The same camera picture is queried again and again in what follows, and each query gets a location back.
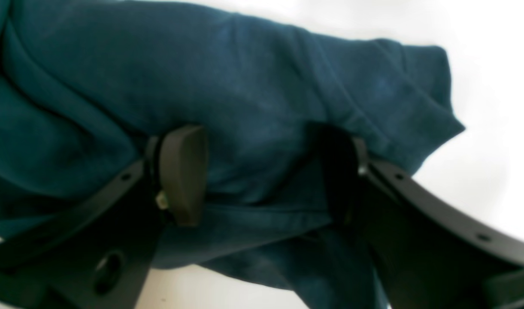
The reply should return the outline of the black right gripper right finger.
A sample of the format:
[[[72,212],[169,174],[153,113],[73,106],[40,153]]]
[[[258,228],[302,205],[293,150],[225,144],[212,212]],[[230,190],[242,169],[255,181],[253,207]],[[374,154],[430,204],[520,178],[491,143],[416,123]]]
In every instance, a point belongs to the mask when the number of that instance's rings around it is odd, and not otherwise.
[[[362,138],[326,126],[329,213],[365,243],[394,309],[524,309],[524,241],[448,205]]]

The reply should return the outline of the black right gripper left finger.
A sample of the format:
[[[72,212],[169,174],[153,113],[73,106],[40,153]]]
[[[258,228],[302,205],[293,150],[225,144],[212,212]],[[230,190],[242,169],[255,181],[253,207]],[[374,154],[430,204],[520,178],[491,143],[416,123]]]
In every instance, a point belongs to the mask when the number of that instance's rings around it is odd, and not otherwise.
[[[207,131],[149,140],[144,158],[85,202],[0,242],[0,302],[21,309],[133,309],[165,227],[200,222]]]

